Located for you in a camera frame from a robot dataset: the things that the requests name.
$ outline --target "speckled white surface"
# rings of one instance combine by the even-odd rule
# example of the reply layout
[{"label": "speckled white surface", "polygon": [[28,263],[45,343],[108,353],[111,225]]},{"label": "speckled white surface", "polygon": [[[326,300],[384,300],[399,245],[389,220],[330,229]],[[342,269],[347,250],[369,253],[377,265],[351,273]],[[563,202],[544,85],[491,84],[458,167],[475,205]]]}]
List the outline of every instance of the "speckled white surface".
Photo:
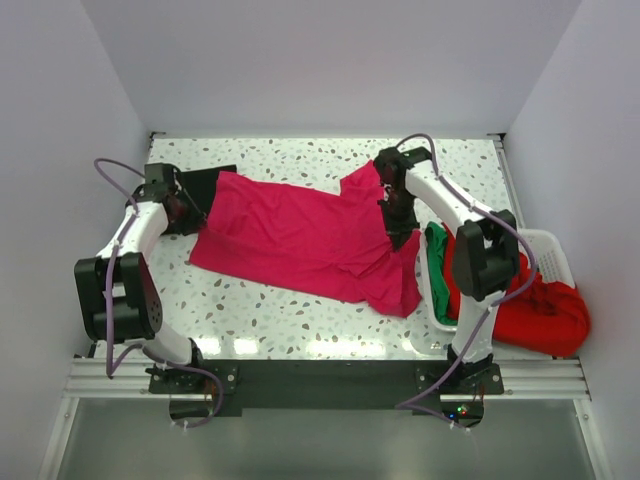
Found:
[{"label": "speckled white surface", "polygon": [[[149,162],[169,162],[185,171],[236,164],[239,173],[254,180],[337,194],[340,178],[395,142],[156,138]],[[441,168],[456,182],[494,209],[510,207],[492,141],[437,140],[436,145]],[[416,215],[423,226],[437,221],[421,202]],[[423,307],[407,319],[387,317],[366,303],[342,303],[201,270],[188,262],[195,240],[195,235],[163,237],[149,263],[164,321],[194,338],[207,358],[441,358],[453,338],[430,326]],[[104,354],[100,344],[96,356]],[[500,344],[495,356],[549,358]]]}]

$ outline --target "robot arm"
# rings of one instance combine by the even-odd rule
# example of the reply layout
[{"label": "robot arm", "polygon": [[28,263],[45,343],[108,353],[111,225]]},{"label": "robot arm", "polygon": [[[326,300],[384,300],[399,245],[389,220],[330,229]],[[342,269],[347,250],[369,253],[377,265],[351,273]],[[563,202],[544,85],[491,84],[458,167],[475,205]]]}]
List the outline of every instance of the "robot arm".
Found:
[{"label": "robot arm", "polygon": [[[137,212],[133,205],[127,205],[125,218],[113,239],[97,256],[78,261],[74,273],[85,330],[92,340],[106,340],[109,290],[113,300],[114,343],[142,345],[164,361],[193,365],[199,356],[197,347],[163,322],[162,304],[147,266],[161,235],[188,235],[206,222],[203,213],[206,207],[197,205],[187,192],[185,176],[170,164],[147,165],[145,183],[133,194]],[[199,172],[199,178],[203,177],[206,173]],[[121,241],[113,284],[107,285],[108,263],[118,239]]]},{"label": "robot arm", "polygon": [[[461,367],[466,369],[462,376],[468,376],[491,364],[491,339],[497,306],[490,309],[489,316],[475,336],[473,332],[478,318],[488,306],[504,296],[512,278],[518,273],[518,245],[513,236],[470,209],[468,204],[485,211],[490,211],[489,207],[475,200],[455,182],[447,179],[448,185],[445,185],[429,160],[431,153],[425,148],[407,152],[399,152],[394,147],[382,150],[374,160],[387,191],[387,198],[380,201],[380,206],[385,228],[395,249],[400,248],[419,226],[413,211],[416,198],[433,209],[449,230],[455,232],[452,268],[462,298],[458,328],[448,356],[450,361],[454,361],[473,337],[461,362]],[[516,228],[515,218],[508,210],[494,215]],[[485,242],[490,242],[490,245],[485,246]]]}]

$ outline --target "clothing pile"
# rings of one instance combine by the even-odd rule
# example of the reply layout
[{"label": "clothing pile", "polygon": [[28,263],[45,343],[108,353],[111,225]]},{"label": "clothing pile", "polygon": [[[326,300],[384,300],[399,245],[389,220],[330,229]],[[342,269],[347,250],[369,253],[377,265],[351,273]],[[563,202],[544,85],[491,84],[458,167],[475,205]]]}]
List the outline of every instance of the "clothing pile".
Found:
[{"label": "clothing pile", "polygon": [[[455,325],[460,313],[460,290],[451,269],[456,240],[451,232],[433,222],[427,226],[426,235],[434,313],[440,323]],[[526,283],[530,272],[527,257],[521,253],[520,273],[507,294]],[[590,326],[589,311],[578,290],[562,282],[545,283],[537,273],[530,288],[500,306],[493,338],[568,357],[585,341]]]}]

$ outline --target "white enclosure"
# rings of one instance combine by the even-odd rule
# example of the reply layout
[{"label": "white enclosure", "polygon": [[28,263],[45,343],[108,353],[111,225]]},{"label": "white enclosure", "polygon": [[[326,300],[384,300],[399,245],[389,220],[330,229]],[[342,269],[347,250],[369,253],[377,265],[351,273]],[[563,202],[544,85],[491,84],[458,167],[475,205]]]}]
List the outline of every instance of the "white enclosure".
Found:
[{"label": "white enclosure", "polygon": [[73,264],[122,219],[94,158],[141,167],[151,132],[414,131],[507,132],[527,227],[558,237],[592,314],[580,358],[612,469],[637,477],[639,20],[635,0],[5,0],[0,478],[36,478],[88,347]]}]

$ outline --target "red t-shirt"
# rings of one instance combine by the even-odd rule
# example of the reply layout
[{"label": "red t-shirt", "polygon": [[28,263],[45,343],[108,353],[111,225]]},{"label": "red t-shirt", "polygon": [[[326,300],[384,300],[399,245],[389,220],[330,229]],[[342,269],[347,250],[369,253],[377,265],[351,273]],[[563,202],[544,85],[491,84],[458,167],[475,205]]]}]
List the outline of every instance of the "red t-shirt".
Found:
[{"label": "red t-shirt", "polygon": [[419,233],[393,251],[372,162],[340,187],[333,195],[221,172],[191,263],[346,302],[366,300],[385,315],[408,316],[421,300],[414,272]]}]

